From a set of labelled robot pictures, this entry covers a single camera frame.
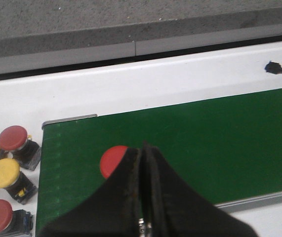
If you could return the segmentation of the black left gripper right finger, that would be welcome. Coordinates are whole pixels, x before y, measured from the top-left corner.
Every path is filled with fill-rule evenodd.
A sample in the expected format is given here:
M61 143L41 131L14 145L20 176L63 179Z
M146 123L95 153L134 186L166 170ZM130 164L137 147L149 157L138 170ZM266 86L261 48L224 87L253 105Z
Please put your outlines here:
M157 147L144 143L143 208L154 237L255 237L256 231L193 190Z

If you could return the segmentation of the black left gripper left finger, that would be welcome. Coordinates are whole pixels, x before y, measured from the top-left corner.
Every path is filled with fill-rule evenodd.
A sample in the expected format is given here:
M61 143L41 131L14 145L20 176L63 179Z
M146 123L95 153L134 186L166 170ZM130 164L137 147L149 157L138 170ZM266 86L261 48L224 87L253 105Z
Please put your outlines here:
M139 236L140 150L128 148L111 176L79 206L46 224L40 237Z

